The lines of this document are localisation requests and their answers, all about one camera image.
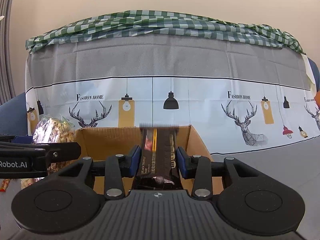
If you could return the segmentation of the blue sofa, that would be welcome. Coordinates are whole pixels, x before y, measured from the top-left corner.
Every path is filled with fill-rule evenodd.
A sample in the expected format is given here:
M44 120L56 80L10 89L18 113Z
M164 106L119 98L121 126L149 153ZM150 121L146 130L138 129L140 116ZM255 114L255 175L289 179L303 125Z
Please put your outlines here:
M0 133L22 136L28 134L25 93L0 106Z

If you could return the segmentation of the yellow brown candy wrapper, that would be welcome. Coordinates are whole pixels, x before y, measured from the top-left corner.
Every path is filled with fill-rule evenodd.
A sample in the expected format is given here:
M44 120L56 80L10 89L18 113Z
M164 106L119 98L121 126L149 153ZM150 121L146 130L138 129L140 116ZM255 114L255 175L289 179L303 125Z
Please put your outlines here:
M6 192L9 184L10 184L11 179L3 179L1 186L0 186L0 192Z

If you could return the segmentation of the brown cardboard box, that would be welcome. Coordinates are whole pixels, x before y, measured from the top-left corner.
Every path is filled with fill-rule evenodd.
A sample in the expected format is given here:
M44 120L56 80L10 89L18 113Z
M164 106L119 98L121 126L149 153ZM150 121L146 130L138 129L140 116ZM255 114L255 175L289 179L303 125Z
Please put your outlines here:
M213 160L204 142L193 126L181 126L177 134L177 146L184 148L188 155L202 155ZM81 128L75 132L75 140L81 146L82 157L91 157L94 161L105 161L107 157L116 154L128 154L131 148L141 143L141 132L138 127L113 128L96 127ZM96 177L94 191L104 194L104 175ZM123 178L125 194L129 194L133 178ZM181 178L183 189L192 192L194 179ZM213 194L220 194L223 190L221 177L212 178Z

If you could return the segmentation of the round puffed grain snack pack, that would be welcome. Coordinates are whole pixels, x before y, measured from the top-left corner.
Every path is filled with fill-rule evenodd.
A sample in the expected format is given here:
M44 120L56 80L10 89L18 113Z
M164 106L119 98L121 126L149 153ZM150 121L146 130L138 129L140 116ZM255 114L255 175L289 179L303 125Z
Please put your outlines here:
M74 125L64 116L60 116L60 118L44 116L36 126L33 134L33 141L36 144L74 142L74 138ZM68 166L70 163L71 161L52 163L47 168L48 174L51 175ZM25 189L41 179L43 178L21 179L21 189Z

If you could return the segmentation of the grey deer print sofa cover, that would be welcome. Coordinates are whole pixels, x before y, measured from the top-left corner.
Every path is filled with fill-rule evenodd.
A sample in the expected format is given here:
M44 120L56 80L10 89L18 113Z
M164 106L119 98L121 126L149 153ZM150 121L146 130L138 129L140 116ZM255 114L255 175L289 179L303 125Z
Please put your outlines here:
M307 56L148 34L47 46L23 70L27 135L45 115L75 128L193 126L215 160L232 154L299 192L299 232L319 239L319 68Z

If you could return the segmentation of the green checkered cloth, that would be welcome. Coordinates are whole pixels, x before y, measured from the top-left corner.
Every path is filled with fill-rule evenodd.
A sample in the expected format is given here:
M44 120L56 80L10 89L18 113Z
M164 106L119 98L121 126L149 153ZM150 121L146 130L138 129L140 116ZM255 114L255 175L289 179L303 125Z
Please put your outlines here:
M30 53L55 44L91 42L103 38L147 34L208 38L303 53L298 40L266 24L243 24L210 17L157 10L127 10L85 18L26 40Z

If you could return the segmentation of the grey window curtain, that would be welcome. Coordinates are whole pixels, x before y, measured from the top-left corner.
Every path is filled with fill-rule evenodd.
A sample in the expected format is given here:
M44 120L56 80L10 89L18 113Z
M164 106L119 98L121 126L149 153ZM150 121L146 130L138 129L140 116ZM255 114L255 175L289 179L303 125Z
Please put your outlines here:
M1 0L1 105L15 97L9 46L11 6L12 0Z

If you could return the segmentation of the black truffle chocolate bar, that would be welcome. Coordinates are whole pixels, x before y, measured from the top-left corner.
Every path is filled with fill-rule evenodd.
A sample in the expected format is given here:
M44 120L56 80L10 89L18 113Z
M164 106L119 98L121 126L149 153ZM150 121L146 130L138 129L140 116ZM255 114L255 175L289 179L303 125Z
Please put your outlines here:
M142 126L142 142L133 190L171 191L183 189L177 166L176 126Z

